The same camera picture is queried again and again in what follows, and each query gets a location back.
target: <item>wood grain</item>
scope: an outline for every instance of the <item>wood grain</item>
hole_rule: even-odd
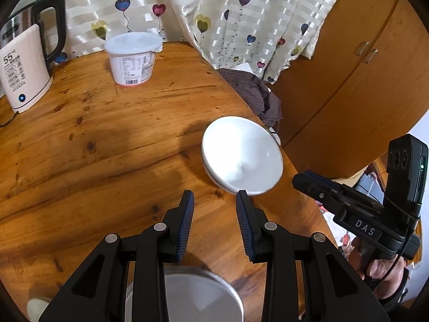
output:
[[[311,60],[300,56],[274,85],[282,101],[279,136],[285,146],[353,73],[387,23],[398,0],[337,0],[320,31]],[[354,54],[362,42],[365,52]]]
[[[298,171],[347,178],[410,131],[429,108],[429,35],[399,0],[373,48],[340,91],[284,148]]]
[[[0,103],[4,120],[11,112]],[[246,321],[260,321],[265,265],[249,263],[234,196],[211,182],[200,157],[205,128],[227,115],[260,123],[188,44],[164,44],[138,87],[114,84],[104,52],[55,68],[48,93],[0,130],[0,279],[18,306],[25,312],[28,299],[53,297],[106,234],[140,233],[190,189],[196,208],[184,263],[231,282]],[[291,232],[332,239],[283,159],[282,179],[256,205]]]

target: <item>human hand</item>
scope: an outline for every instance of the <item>human hand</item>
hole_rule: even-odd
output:
[[[350,263],[350,265],[356,270],[361,279],[365,278],[365,274],[363,272],[363,263],[362,263],[362,255],[359,252],[360,248],[360,238],[356,237],[351,245],[349,245],[345,250],[345,257]],[[381,279],[392,266],[395,258],[391,260],[387,259],[377,259],[373,260],[367,270],[366,274],[373,279]],[[376,289],[374,292],[375,297],[380,299],[389,298],[396,290],[400,287],[402,277],[404,274],[405,267],[405,259],[400,258],[396,266],[392,270],[392,272],[385,278],[385,280],[381,283],[380,287]]]

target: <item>cabinet handle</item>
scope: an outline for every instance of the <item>cabinet handle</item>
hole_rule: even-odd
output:
[[[369,41],[365,41],[362,42],[354,51],[354,54],[357,55],[358,57],[360,57],[363,53],[363,51],[365,50],[365,48],[367,48],[367,46],[369,45]]]
[[[363,61],[365,64],[369,64],[372,58],[374,58],[375,54],[378,52],[377,48],[372,49],[368,55],[366,56],[365,60]]]

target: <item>curtain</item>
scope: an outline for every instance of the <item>curtain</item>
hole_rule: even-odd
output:
[[[21,0],[15,10],[33,1]],[[188,41],[215,69],[248,62],[255,75],[274,83],[291,60],[301,53],[311,57],[335,1],[66,0],[68,37],[56,62],[103,50],[115,35],[145,31],[164,41]],[[42,19],[53,49],[53,11]]]

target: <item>wall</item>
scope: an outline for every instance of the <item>wall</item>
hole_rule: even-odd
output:
[[[420,121],[411,129],[410,134],[419,138],[422,142],[429,145],[429,111],[420,119]],[[417,268],[411,273],[409,292],[407,299],[416,297],[425,284],[429,276],[429,178],[426,179],[425,193],[423,195],[423,205],[421,211],[423,225],[423,259]]]

